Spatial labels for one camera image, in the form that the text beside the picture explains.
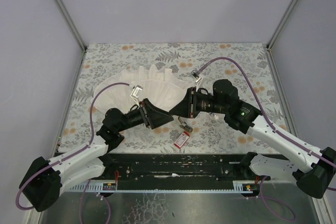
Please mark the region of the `brown small stapler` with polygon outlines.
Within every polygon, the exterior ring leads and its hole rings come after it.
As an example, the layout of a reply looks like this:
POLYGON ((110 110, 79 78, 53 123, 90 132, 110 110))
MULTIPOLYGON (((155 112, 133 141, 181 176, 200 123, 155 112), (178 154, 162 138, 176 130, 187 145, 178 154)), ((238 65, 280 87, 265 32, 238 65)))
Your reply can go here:
POLYGON ((193 128, 191 126, 189 126, 184 120, 182 117, 178 117, 177 118, 179 123, 180 123, 180 127, 185 131, 185 132, 188 132, 188 133, 192 133, 193 131, 193 128))

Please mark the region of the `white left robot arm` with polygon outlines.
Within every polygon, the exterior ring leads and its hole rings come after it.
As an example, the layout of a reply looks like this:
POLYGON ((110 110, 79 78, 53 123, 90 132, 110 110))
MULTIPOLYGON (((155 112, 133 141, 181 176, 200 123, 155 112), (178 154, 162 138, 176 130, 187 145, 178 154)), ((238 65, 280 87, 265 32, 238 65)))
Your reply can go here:
POLYGON ((168 112, 155 107, 148 99, 128 113, 111 108, 105 113, 100 130, 92 134, 88 143, 50 159, 41 156, 35 159, 19 184, 18 194, 31 203, 29 209, 42 212, 65 190, 103 174, 105 164, 100 157, 120 145, 124 139, 121 131, 140 124, 156 129, 171 121, 173 117, 168 112))

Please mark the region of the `red white staples box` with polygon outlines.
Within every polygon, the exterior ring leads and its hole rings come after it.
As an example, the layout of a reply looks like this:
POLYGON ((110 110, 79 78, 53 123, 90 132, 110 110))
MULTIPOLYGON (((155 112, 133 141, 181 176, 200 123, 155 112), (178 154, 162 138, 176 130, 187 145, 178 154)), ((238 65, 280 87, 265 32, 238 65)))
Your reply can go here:
POLYGON ((187 140, 190 138, 190 135, 187 132, 183 132, 174 142, 174 145, 177 148, 181 148, 187 140))

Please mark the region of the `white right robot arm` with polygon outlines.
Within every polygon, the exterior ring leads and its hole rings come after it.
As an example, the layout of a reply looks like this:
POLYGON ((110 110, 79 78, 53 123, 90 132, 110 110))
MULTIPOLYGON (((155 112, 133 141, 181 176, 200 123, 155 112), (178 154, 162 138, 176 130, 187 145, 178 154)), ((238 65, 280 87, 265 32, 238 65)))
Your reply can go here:
POLYGON ((212 94, 188 88, 185 97, 174 108, 172 115, 195 118, 200 112, 224 115, 224 121, 231 128, 257 138, 286 157, 294 168, 281 165, 278 169, 267 169, 261 159, 254 157, 250 169, 258 175, 291 180, 307 195, 322 198, 335 175, 335 150, 320 149, 295 137, 278 127, 267 118, 264 111, 241 100, 238 90, 227 79, 213 84, 212 94))

